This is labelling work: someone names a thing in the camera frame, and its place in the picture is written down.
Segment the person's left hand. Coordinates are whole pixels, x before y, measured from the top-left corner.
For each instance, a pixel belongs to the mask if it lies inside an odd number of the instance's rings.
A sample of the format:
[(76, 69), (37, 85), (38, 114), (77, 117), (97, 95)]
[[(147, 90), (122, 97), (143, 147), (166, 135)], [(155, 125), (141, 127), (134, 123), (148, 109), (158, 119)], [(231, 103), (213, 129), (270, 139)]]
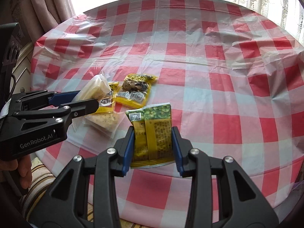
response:
[(31, 158), (30, 155), (23, 156), (18, 160), (1, 161), (1, 171), (17, 170), (20, 174), (20, 185), (23, 189), (31, 186)]

